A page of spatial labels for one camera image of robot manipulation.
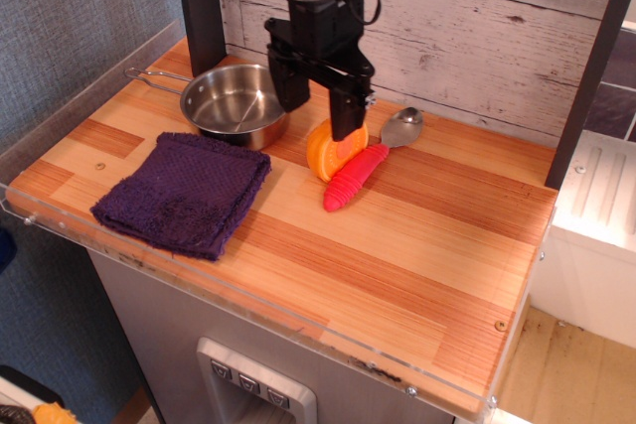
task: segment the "control panel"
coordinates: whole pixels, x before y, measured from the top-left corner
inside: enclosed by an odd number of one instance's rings
[[[317,424],[316,396],[307,386],[209,338],[199,339],[197,356],[213,407],[243,408],[220,413],[218,424],[244,422],[244,414],[256,407],[251,398],[291,414],[296,424]]]

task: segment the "purple towel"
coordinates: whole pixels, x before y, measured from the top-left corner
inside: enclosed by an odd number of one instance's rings
[[[101,224],[155,247],[217,260],[269,171],[266,154],[162,133],[141,167],[90,211]]]

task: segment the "pot handle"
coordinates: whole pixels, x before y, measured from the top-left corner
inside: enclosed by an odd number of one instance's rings
[[[161,84],[153,83],[148,78],[144,78],[143,76],[140,76],[140,75],[148,74],[148,75],[154,75],[154,76],[168,76],[169,78],[180,79],[181,81],[192,81],[191,78],[188,78],[186,76],[180,76],[178,74],[168,73],[166,71],[140,70],[140,69],[136,69],[135,67],[127,69],[123,74],[125,74],[129,78],[143,81],[148,86],[152,86],[153,88],[163,89],[164,91],[170,91],[171,93],[175,93],[179,95],[181,95],[182,91],[179,91],[178,89],[169,88],[168,86],[162,86]]]

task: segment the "wooden countertop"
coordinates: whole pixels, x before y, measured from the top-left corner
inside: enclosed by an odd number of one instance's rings
[[[189,75],[185,40],[153,68]],[[370,144],[398,109],[379,101],[369,111]],[[425,114],[420,138],[328,213],[305,161],[306,138],[328,115],[327,91],[312,85],[264,150],[273,171],[218,262],[152,249],[89,212],[160,133],[195,132],[177,95],[139,81],[22,173],[7,199],[83,245],[471,418],[492,392],[550,221],[557,192],[543,183],[554,150]]]

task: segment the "orange toy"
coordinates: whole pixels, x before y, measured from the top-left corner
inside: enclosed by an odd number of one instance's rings
[[[33,417],[37,424],[76,424],[78,421],[71,411],[54,402],[40,404],[33,410]]]
[[[342,141],[331,138],[331,120],[326,119],[307,138],[307,163],[313,173],[328,183],[345,164],[367,147],[367,124]]]

